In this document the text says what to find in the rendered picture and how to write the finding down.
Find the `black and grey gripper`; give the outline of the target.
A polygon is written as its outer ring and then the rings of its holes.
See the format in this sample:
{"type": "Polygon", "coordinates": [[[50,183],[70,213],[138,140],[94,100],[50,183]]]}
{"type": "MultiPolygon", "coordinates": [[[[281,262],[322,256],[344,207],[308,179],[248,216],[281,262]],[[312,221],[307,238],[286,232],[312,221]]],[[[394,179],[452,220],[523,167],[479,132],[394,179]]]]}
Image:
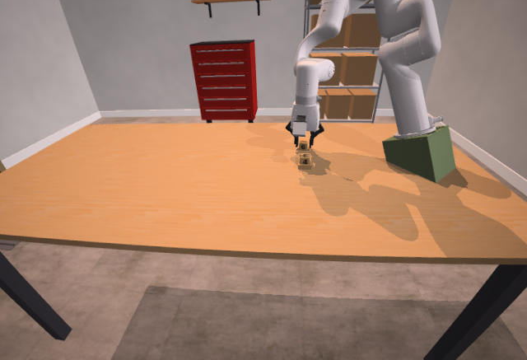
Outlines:
{"type": "MultiPolygon", "coordinates": [[[[291,134],[293,130],[293,121],[296,121],[296,117],[298,115],[305,116],[305,121],[307,123],[306,131],[310,131],[309,148],[311,148],[314,143],[314,138],[324,131],[323,126],[319,122],[319,102],[314,105],[299,105],[294,101],[291,112],[291,121],[286,126],[286,130],[288,130],[291,134]]],[[[296,147],[298,147],[298,143],[299,137],[294,137],[294,144],[296,144],[296,147]]]]}

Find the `wooden tray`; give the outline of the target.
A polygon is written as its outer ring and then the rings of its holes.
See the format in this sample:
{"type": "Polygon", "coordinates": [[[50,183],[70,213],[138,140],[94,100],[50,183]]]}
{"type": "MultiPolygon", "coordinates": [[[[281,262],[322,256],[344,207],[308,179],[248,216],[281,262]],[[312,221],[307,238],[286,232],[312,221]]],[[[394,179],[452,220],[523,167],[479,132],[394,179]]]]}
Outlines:
{"type": "Polygon", "coordinates": [[[301,154],[298,154],[298,169],[300,169],[300,170],[311,170],[311,158],[310,158],[310,164],[309,165],[301,165],[300,164],[300,156],[301,156],[301,154]]]}

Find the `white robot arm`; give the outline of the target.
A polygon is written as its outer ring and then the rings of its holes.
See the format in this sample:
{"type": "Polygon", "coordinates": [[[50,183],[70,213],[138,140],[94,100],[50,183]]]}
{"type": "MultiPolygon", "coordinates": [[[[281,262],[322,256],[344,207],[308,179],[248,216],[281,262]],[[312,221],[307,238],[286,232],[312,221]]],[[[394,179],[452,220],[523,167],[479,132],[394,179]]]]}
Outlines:
{"type": "MultiPolygon", "coordinates": [[[[323,0],[316,27],[304,38],[296,53],[294,74],[297,104],[314,105],[321,101],[322,96],[318,96],[319,82],[328,81],[334,74],[334,64],[331,60],[308,58],[310,51],[318,44],[338,35],[343,19],[368,1],[323,0]]],[[[441,50],[433,2],[373,1],[382,37],[391,38],[419,27],[386,42],[378,51],[398,129],[394,138],[410,138],[430,133],[436,130],[433,124],[443,121],[444,116],[427,115],[420,77],[408,66],[432,58],[441,50]]]]}

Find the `tan number cube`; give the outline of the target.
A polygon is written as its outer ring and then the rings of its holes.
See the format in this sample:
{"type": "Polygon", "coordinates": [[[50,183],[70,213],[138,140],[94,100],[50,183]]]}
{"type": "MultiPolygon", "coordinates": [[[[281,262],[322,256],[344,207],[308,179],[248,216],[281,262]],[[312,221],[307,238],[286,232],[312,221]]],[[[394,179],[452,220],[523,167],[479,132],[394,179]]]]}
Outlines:
{"type": "Polygon", "coordinates": [[[300,140],[299,142],[299,150],[302,150],[302,151],[307,151],[308,149],[308,142],[309,140],[300,140]]]}
{"type": "Polygon", "coordinates": [[[309,165],[310,164],[310,154],[309,153],[301,153],[300,164],[301,165],[309,165]]]}

